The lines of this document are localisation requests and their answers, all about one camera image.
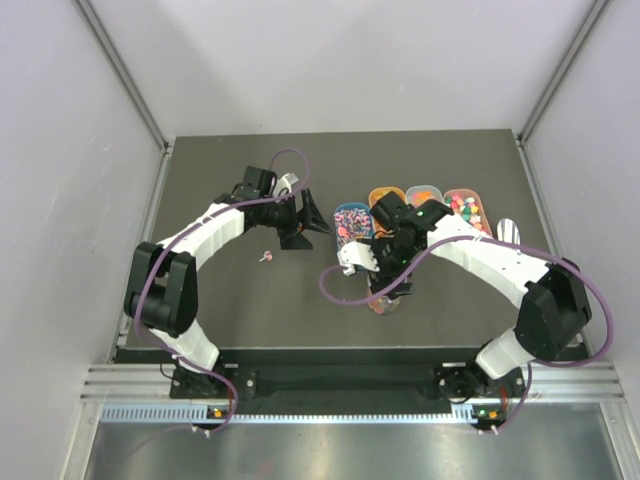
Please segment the orange candy tray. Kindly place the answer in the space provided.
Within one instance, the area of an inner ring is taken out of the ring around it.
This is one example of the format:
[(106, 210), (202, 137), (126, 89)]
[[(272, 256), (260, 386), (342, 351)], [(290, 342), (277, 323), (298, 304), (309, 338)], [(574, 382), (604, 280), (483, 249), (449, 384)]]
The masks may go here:
[[(369, 193), (369, 196), (368, 196), (370, 211), (373, 211), (374, 205), (390, 192), (394, 192), (403, 202), (406, 202), (405, 192), (400, 188), (394, 187), (394, 186), (377, 187), (377, 188), (374, 188)], [(387, 231), (383, 229), (383, 227), (380, 225), (380, 223), (376, 219), (373, 220), (373, 225), (374, 225), (374, 232), (379, 236), (383, 236), (387, 234)]]

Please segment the aluminium front frame rail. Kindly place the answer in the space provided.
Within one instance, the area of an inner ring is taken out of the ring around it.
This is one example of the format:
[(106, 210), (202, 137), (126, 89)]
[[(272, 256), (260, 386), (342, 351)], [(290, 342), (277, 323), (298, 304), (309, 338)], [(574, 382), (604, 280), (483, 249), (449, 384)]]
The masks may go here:
[[(241, 398), (258, 398), (277, 391), (292, 392), (415, 392), (434, 400), (443, 387), (440, 374), (452, 375), (460, 366), (447, 364), (430, 370), (425, 366), (375, 365), (232, 365), (229, 381)], [(525, 389), (528, 399), (549, 402), (589, 403), (617, 401), (624, 397), (612, 365), (595, 362), (581, 368), (551, 368), (534, 364), (509, 373), (487, 393), (472, 398), (496, 398), (499, 390), (519, 397)], [(179, 371), (169, 364), (120, 364), (93, 366), (82, 387), (80, 398), (97, 402), (200, 401), (212, 402), (229, 395), (220, 380), (190, 371)]]

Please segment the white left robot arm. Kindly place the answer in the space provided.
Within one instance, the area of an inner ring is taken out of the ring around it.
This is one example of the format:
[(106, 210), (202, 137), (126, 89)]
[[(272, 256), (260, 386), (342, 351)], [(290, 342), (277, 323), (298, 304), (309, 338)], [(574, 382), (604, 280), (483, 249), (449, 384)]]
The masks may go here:
[(310, 190), (295, 175), (249, 166), (242, 181), (195, 221), (160, 243), (140, 243), (133, 254), (125, 314), (138, 337), (168, 352), (205, 396), (216, 396), (225, 387), (231, 397), (237, 392), (219, 366), (219, 348), (197, 320), (198, 271), (226, 244), (257, 226), (274, 229), (283, 250), (312, 249), (305, 231), (332, 232)]

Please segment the light blue candy tray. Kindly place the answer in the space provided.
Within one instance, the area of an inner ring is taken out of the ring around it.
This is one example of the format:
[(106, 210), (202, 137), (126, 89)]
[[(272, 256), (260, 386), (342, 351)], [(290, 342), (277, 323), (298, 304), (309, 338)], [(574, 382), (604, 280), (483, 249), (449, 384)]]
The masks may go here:
[(407, 202), (414, 207), (419, 207), (427, 200), (436, 200), (440, 203), (444, 200), (441, 191), (432, 185), (416, 185), (409, 187), (405, 192), (405, 196)]

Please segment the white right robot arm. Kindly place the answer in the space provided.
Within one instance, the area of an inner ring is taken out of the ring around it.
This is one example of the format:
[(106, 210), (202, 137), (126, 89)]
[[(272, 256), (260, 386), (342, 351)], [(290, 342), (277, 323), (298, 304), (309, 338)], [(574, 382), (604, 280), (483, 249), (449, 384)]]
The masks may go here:
[(487, 396), (504, 376), (531, 361), (554, 362), (591, 320), (578, 268), (567, 260), (545, 261), (493, 243), (445, 204), (430, 199), (419, 207), (389, 192), (371, 213), (385, 230), (370, 243), (376, 263), (371, 293), (391, 300), (413, 292), (409, 265), (431, 249), (507, 298), (519, 311), (514, 327), (488, 341), (464, 368), (467, 384)]

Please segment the pink candy tray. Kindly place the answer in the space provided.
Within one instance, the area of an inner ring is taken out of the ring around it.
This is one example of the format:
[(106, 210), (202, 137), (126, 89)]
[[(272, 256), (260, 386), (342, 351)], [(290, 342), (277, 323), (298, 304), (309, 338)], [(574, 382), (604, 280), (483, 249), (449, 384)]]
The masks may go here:
[(467, 188), (456, 188), (444, 194), (444, 203), (477, 230), (492, 236), (492, 230), (479, 195)]

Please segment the aluminium frame post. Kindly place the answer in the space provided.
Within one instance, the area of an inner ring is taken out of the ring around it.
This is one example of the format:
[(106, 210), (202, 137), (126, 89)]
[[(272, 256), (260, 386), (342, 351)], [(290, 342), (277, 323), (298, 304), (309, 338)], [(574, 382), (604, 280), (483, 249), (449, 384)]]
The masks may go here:
[(590, 2), (568, 46), (564, 49), (557, 66), (553, 69), (551, 76), (536, 100), (531, 113), (528, 115), (520, 132), (516, 135), (520, 145), (525, 145), (531, 139), (611, 4), (611, 0)]
[(122, 58), (93, 3), (88, 0), (72, 0), (71, 3), (77, 10), (83, 22), (86, 24), (89, 32), (96, 41), (101, 53), (115, 74), (118, 82), (124, 89), (126, 96), (142, 120), (154, 143), (161, 152), (166, 153), (170, 147), (170, 143), (154, 118), (142, 95), (142, 92), (134, 80), (133, 75), (124, 62), (124, 59)]

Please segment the silver metal scoop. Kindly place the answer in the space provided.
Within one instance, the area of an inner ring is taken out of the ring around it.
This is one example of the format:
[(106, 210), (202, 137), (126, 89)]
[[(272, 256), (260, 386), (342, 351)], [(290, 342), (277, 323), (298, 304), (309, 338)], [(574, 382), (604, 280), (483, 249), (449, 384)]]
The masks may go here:
[(520, 231), (516, 223), (509, 218), (502, 218), (497, 222), (497, 239), (513, 245), (521, 244)]

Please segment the aluminium right frame post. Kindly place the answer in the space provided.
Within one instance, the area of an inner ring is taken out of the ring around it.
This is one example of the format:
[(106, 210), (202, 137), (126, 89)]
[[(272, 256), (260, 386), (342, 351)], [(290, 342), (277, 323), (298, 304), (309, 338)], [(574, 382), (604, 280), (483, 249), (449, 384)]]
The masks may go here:
[(520, 132), (516, 135), (520, 145), (525, 145), (531, 139), (611, 4), (611, 0), (590, 2), (568, 46), (564, 49), (557, 66), (553, 69), (551, 76), (536, 100), (531, 113), (528, 115)]

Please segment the fallen swirl lollipop candy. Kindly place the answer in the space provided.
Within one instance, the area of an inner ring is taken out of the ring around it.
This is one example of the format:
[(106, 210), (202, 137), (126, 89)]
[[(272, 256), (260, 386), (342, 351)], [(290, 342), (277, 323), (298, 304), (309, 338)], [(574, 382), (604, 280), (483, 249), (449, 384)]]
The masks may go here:
[(273, 260), (274, 254), (272, 251), (265, 251), (262, 257), (259, 259), (260, 263), (263, 262), (271, 262)]

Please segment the aluminium left frame post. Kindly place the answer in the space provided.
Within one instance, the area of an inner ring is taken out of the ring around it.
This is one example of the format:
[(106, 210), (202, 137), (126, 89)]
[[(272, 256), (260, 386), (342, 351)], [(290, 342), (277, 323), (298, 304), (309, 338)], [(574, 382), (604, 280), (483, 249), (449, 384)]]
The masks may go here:
[(124, 89), (126, 96), (142, 120), (154, 143), (161, 152), (166, 153), (170, 147), (170, 143), (154, 118), (142, 95), (142, 92), (134, 80), (133, 75), (124, 62), (124, 59), (122, 58), (93, 3), (88, 0), (72, 0), (71, 3), (77, 10), (83, 22), (86, 24), (89, 32), (96, 41), (101, 53), (115, 74), (118, 82)]

